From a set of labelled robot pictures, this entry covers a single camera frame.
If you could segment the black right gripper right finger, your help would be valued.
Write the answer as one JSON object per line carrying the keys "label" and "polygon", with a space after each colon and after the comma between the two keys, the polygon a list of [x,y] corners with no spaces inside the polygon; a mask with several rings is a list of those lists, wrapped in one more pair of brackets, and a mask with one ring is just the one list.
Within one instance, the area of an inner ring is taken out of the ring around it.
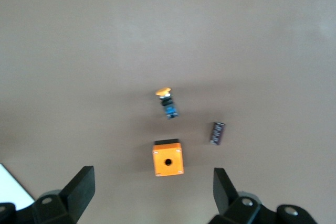
{"label": "black right gripper right finger", "polygon": [[210,223],[316,223],[299,206],[284,204],[272,211],[255,197],[240,195],[223,168],[214,168],[213,196],[218,214]]}

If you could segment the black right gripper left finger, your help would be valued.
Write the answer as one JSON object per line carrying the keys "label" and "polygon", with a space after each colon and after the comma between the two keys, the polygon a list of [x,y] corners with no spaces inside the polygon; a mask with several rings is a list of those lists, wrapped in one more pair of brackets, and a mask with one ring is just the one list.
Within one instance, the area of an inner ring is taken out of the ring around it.
{"label": "black right gripper left finger", "polygon": [[95,194],[94,171],[84,166],[62,190],[48,191],[21,210],[2,202],[1,223],[77,223]]}

